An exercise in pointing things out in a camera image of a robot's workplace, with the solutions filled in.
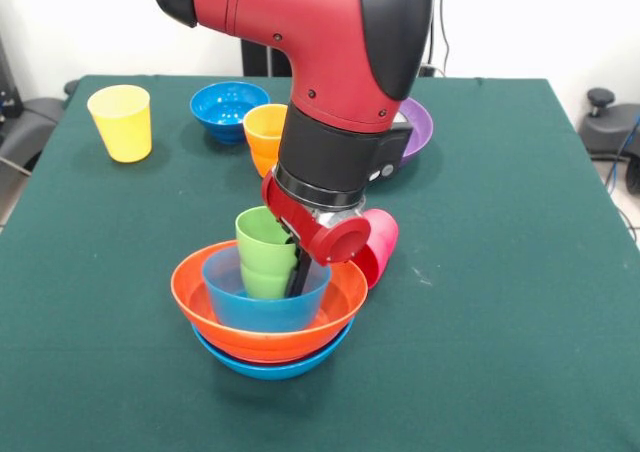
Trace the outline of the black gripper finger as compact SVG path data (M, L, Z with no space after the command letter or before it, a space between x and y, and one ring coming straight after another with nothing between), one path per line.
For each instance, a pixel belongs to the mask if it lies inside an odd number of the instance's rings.
M292 269L287 282L285 290L286 298L294 298L302 294L312 264L311 256L304 249L297 249L296 257L298 262Z

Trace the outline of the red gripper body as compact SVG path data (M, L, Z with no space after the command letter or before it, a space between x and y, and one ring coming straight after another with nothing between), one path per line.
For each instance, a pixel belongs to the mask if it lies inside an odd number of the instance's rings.
M261 186L263 201L294 243L320 265L351 260L367 243L371 225L364 202L344 210L322 210L290 197L267 173Z

